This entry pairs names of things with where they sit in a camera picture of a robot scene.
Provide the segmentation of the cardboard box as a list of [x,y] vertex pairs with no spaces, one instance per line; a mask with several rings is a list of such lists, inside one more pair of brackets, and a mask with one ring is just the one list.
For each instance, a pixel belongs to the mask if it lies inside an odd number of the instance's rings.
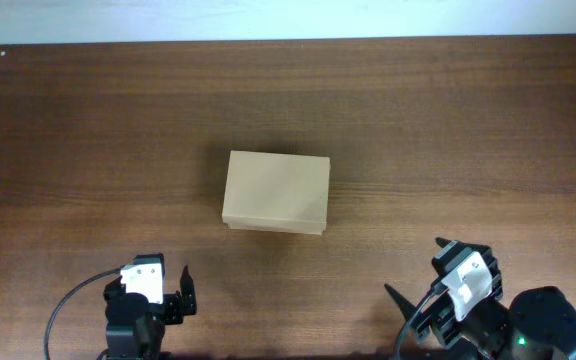
[[222,220],[231,229],[321,235],[328,157],[231,151]]

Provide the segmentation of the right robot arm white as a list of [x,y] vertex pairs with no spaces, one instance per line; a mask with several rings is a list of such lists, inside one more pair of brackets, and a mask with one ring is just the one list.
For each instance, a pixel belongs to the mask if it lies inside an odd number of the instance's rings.
[[576,309],[561,290],[525,290],[505,307],[489,246],[435,242],[437,278],[418,304],[384,286],[405,319],[393,359],[576,360]]

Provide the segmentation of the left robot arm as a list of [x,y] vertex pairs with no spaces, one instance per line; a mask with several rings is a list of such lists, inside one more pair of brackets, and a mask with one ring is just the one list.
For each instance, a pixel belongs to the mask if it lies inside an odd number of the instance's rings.
[[108,359],[169,359],[162,350],[166,328],[197,314],[193,278],[185,267],[180,289],[163,292],[161,264],[127,265],[104,290]]

